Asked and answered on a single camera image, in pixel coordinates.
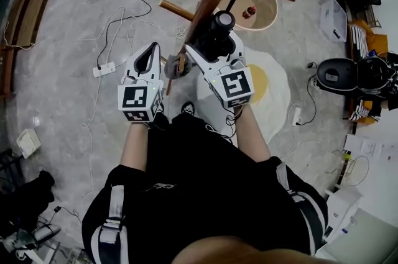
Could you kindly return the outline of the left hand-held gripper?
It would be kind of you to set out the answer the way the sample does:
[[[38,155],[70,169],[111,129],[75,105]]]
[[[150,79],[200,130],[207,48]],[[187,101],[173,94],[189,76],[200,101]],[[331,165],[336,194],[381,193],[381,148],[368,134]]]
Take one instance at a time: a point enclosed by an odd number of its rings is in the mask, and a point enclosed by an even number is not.
[[[136,51],[126,63],[122,85],[118,85],[118,109],[129,122],[152,122],[163,100],[160,45],[152,42]]]

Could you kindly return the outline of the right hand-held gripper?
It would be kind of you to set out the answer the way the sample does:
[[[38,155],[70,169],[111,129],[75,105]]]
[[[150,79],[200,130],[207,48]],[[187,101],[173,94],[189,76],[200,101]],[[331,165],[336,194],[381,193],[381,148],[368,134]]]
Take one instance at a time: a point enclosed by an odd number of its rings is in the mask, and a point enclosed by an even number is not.
[[[244,44],[235,32],[230,32],[234,52],[229,63],[204,72],[204,79],[224,108],[235,108],[248,104],[254,96],[252,74],[244,63]],[[190,44],[185,45],[186,53],[200,68],[210,68],[218,62],[209,61]]]

